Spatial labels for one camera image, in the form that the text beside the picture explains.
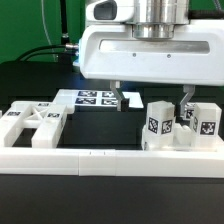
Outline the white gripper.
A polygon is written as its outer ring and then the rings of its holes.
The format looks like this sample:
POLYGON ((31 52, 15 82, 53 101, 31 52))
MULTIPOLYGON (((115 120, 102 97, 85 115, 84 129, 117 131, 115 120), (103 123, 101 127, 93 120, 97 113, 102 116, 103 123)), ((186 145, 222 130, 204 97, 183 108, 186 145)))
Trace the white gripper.
POLYGON ((191 10, 189 0, 96 0, 86 22, 81 73, 116 80, 110 89, 120 112, 129 108, 120 81, 185 84, 179 118, 194 85, 224 85, 224 10, 191 10))

